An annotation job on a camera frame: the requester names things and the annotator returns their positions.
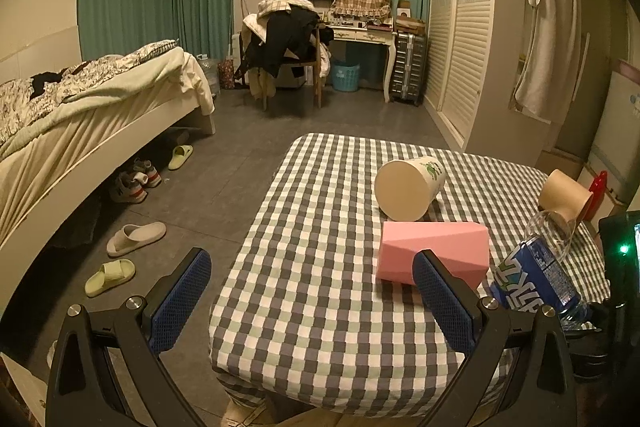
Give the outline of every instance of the blue bottle label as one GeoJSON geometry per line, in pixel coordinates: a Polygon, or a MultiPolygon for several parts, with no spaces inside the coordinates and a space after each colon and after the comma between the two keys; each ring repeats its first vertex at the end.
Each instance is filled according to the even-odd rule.
{"type": "Polygon", "coordinates": [[[535,312],[542,304],[561,313],[580,301],[580,294],[542,237],[518,245],[494,270],[492,288],[501,304],[535,312]]]}

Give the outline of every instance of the white desk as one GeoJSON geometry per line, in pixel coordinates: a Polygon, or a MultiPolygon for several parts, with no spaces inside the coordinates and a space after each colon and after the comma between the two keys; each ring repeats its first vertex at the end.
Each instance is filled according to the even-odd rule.
{"type": "Polygon", "coordinates": [[[391,81],[391,73],[394,70],[394,61],[396,60],[396,33],[354,28],[352,26],[329,26],[329,28],[334,30],[334,40],[336,41],[369,42],[370,44],[383,44],[388,48],[385,82],[383,84],[385,102],[388,102],[389,81],[391,81]]]}

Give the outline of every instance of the screw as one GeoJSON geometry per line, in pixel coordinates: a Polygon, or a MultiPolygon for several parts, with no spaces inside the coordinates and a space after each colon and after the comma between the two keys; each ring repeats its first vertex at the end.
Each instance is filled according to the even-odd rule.
{"type": "Polygon", "coordinates": [[[80,304],[72,304],[71,306],[69,306],[69,309],[66,311],[66,314],[69,315],[69,317],[75,317],[80,313],[81,309],[82,308],[80,304]]]}
{"type": "Polygon", "coordinates": [[[497,310],[498,309],[498,301],[493,297],[482,297],[482,306],[487,308],[488,310],[497,310]]]}
{"type": "Polygon", "coordinates": [[[543,304],[542,305],[542,312],[543,314],[545,314],[547,317],[555,317],[556,316],[556,310],[553,309],[551,306],[549,306],[548,304],[543,304]]]}
{"type": "Polygon", "coordinates": [[[136,295],[127,299],[127,308],[130,310],[137,310],[140,306],[142,306],[142,297],[136,295]]]}

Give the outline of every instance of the blue gripper pad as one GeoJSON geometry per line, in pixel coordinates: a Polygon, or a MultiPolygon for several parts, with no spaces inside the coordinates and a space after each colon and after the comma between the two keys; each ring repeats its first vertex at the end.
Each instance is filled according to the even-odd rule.
{"type": "Polygon", "coordinates": [[[210,277],[211,258],[200,250],[151,319],[151,352],[158,355],[174,347],[210,277]]]}
{"type": "Polygon", "coordinates": [[[414,257],[413,272],[422,302],[431,310],[451,349],[470,355],[476,347],[471,316],[422,252],[414,257]]]}

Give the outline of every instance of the white bed frame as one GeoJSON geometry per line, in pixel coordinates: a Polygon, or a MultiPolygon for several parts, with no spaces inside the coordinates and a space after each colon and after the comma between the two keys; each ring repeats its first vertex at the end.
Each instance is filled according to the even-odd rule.
{"type": "Polygon", "coordinates": [[[215,133],[212,115],[201,114],[191,89],[124,126],[47,189],[0,245],[0,318],[31,263],[63,221],[118,166],[180,119],[180,125],[215,133]]]}

